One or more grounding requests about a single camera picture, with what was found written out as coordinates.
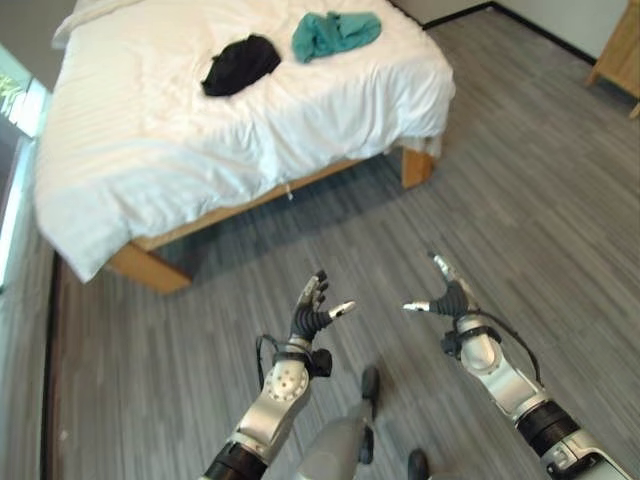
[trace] white duvet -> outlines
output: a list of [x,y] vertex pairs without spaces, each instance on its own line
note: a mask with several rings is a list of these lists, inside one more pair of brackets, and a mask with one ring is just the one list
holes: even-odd
[[[372,44],[296,63],[307,12],[373,11]],[[282,63],[230,98],[200,81],[258,33]],[[56,33],[66,55],[41,141],[43,234],[83,281],[129,240],[247,202],[342,158],[445,128],[452,72],[385,0],[82,0]]]

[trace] wooden bed frame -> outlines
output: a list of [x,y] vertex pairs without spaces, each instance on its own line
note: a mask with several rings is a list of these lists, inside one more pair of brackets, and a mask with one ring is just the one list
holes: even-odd
[[[251,202],[237,207],[212,210],[197,220],[178,227],[164,235],[136,238],[122,247],[120,251],[109,260],[108,265],[122,275],[160,293],[172,293],[185,288],[191,284],[191,277],[165,262],[158,255],[154,254],[152,250],[189,235],[190,233],[206,228],[209,225],[221,222],[226,218],[233,217],[253,207],[262,205],[274,198],[286,195],[316,180],[349,168],[360,161],[361,160],[343,160],[329,165],[308,177],[290,182],[288,185],[277,186]],[[402,155],[403,187],[411,188],[427,180],[431,176],[433,165],[434,159],[428,153],[404,148]]]

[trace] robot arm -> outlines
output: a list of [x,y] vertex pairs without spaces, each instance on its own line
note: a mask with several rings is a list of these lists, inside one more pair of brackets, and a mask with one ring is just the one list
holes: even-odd
[[439,255],[432,255],[447,281],[443,297],[414,302],[406,310],[433,312],[454,318],[454,328],[441,345],[477,378],[541,459],[551,478],[632,480],[598,442],[545,392],[513,367],[504,355],[500,335],[489,324],[471,289]]
[[355,302],[343,303],[328,312],[319,311],[328,287],[326,279],[326,274],[319,272],[302,291],[289,341],[276,353],[260,395],[201,480],[262,478],[288,438],[295,417],[307,404],[312,378],[331,374],[331,354],[327,350],[313,352],[313,338],[334,319],[355,308]]

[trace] bed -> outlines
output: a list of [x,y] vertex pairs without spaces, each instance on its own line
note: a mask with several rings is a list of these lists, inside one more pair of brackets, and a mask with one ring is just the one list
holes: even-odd
[[[299,64],[307,12],[372,11],[380,37]],[[258,33],[282,57],[236,95],[202,80],[225,45]],[[105,265],[164,292],[190,278],[153,250],[279,195],[404,147],[403,184],[439,154],[452,71],[385,0],[80,0],[36,169],[43,235],[80,280]]]

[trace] teal shirt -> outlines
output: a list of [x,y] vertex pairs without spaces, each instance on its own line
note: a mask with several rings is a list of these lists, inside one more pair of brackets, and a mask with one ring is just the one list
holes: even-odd
[[293,34],[291,46],[296,59],[308,63],[371,43],[381,28],[380,19],[373,13],[329,12],[326,17],[307,13]]

